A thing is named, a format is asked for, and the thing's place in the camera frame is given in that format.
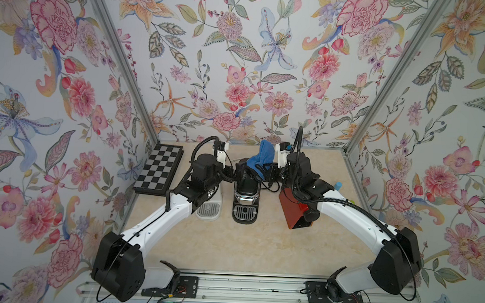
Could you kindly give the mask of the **black coffee machine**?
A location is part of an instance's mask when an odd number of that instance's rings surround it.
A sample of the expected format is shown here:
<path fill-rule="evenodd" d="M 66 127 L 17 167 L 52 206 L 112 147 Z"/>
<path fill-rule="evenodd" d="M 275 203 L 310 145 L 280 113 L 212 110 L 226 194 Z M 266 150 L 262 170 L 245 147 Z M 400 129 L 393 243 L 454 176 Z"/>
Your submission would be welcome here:
<path fill-rule="evenodd" d="M 239 224 L 253 224 L 259 213 L 261 182 L 256 172 L 248 165 L 249 158 L 242 158 L 236 164 L 232 217 Z"/>

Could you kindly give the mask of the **red coffee machine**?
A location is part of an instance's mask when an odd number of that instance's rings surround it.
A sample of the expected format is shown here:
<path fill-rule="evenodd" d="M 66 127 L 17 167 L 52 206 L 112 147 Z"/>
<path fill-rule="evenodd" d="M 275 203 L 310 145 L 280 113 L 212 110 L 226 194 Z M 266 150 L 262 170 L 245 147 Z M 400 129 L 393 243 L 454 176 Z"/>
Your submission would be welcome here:
<path fill-rule="evenodd" d="M 308 206 L 296 201 L 292 195 L 291 189 L 281 189 L 278 197 L 289 229 L 294 230 L 312 226 L 313 223 L 307 222 L 303 215 L 303 213 L 308 210 Z"/>

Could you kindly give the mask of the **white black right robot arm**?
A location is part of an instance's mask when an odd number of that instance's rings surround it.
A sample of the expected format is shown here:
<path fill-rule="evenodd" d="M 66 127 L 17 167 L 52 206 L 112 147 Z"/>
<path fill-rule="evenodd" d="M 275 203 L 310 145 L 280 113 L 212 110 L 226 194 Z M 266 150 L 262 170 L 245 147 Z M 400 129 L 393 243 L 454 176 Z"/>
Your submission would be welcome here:
<path fill-rule="evenodd" d="M 343 302 L 357 292 L 380 288 L 401 295 L 407 285 L 417 284 L 423 264 L 417 235 L 408 227 L 396 228 L 353 204 L 335 186 L 311 169 L 303 152 L 289 148 L 276 151 L 270 179 L 280 182 L 282 196 L 294 205 L 306 222 L 322 215 L 334 219 L 359 238 L 373 253 L 374 260 L 357 267 L 344 266 L 329 276 L 326 294 L 332 302 Z"/>

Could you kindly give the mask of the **blue microfiber cloth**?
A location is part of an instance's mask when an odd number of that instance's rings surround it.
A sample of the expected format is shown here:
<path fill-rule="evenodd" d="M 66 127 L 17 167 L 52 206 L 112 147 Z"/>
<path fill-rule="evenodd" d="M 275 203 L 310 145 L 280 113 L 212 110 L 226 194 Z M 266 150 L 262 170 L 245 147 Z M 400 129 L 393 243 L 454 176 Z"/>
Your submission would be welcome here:
<path fill-rule="evenodd" d="M 263 182 L 266 180 L 265 165 L 272 164 L 275 156 L 275 147 L 268 140 L 262 140 L 259 145 L 259 153 L 253 157 L 250 157 L 246 161 L 246 165 L 252 170 L 257 178 Z"/>

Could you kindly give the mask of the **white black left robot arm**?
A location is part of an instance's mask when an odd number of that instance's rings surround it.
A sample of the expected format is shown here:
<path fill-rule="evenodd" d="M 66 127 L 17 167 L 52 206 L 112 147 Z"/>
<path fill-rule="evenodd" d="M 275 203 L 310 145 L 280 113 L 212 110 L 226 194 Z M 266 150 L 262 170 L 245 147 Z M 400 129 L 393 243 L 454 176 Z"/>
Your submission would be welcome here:
<path fill-rule="evenodd" d="M 223 181 L 232 182 L 227 154 L 200 154 L 176 188 L 168 192 L 165 205 L 122 234 L 110 232 L 100 243 L 94 259 L 92 279 L 120 302 L 126 302 L 140 290 L 162 289 L 172 293 L 179 282 L 180 270 L 167 261 L 147 266 L 145 258 L 172 228 L 209 202 Z"/>

